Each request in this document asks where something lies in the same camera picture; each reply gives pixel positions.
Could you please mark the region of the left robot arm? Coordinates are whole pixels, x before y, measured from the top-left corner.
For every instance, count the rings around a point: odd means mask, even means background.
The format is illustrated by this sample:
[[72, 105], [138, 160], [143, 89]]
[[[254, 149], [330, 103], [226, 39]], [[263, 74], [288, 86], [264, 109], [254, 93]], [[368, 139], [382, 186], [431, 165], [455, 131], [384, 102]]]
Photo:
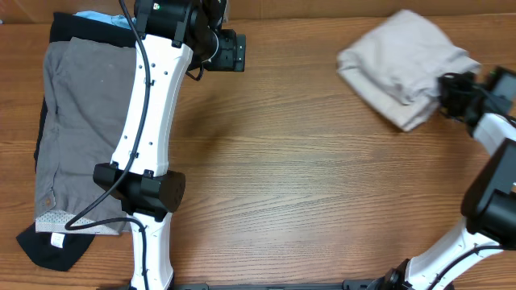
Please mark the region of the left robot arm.
[[134, 273], [129, 289], [173, 288], [170, 229], [185, 175], [169, 170], [169, 135], [181, 83], [193, 70], [242, 72], [246, 38], [223, 28], [229, 4], [138, 1], [136, 69], [119, 143], [94, 182], [119, 200], [131, 227]]

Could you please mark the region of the beige shorts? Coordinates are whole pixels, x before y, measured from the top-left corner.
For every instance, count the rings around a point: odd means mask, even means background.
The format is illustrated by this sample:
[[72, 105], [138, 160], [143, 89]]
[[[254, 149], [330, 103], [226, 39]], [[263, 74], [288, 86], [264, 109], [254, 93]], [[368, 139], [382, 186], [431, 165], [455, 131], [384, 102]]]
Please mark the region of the beige shorts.
[[337, 73], [402, 131], [424, 123], [439, 106], [438, 78], [477, 73], [481, 64], [433, 22], [400, 10], [337, 55]]

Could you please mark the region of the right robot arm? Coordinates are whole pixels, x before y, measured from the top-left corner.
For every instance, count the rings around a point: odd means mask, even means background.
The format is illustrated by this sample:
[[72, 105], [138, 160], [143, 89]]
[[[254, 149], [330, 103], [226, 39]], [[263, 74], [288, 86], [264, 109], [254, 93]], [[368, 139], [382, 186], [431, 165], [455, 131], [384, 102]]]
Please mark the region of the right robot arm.
[[481, 84], [473, 72], [448, 72], [438, 83], [442, 114], [462, 122], [489, 161], [464, 195], [458, 224], [368, 289], [451, 289], [480, 261], [515, 249], [515, 73], [496, 67]]

